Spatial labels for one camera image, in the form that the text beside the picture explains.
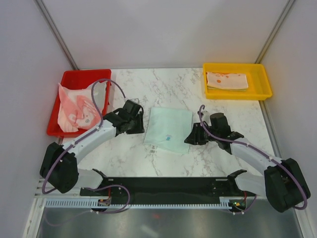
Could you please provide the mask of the mint green towel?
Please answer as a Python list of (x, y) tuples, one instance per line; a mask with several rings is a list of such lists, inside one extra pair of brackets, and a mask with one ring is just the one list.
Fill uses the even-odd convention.
[(189, 110), (152, 107), (145, 144), (177, 154), (187, 154), (189, 144), (184, 140), (192, 130), (193, 113)]

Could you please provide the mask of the orange fox towel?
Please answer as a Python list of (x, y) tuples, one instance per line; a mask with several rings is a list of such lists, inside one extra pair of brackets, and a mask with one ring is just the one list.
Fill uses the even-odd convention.
[(245, 91), (249, 88), (247, 77), (242, 73), (207, 72), (207, 86), (212, 89)]

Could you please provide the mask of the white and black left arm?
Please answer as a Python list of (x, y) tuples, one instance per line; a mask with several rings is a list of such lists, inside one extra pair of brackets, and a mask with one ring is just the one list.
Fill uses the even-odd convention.
[(108, 190), (105, 174), (97, 169), (79, 169), (78, 164), (93, 150), (120, 134), (144, 133), (144, 109), (116, 109), (106, 114), (100, 123), (70, 142), (51, 143), (46, 150), (40, 175), (44, 178), (42, 194), (55, 190), (67, 193), (75, 186), (104, 195)]

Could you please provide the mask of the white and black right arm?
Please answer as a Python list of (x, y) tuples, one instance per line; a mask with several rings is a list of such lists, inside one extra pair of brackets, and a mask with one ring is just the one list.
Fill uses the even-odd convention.
[(311, 194), (294, 159), (283, 160), (261, 150), (242, 134), (231, 131), (229, 126), (214, 129), (206, 123), (195, 123), (184, 140), (191, 145), (205, 145), (211, 141), (216, 142), (220, 149), (244, 160), (260, 173), (259, 176), (246, 170), (231, 173), (227, 177), (228, 193), (239, 195), (245, 191), (265, 197), (280, 213), (290, 208), (306, 209)]

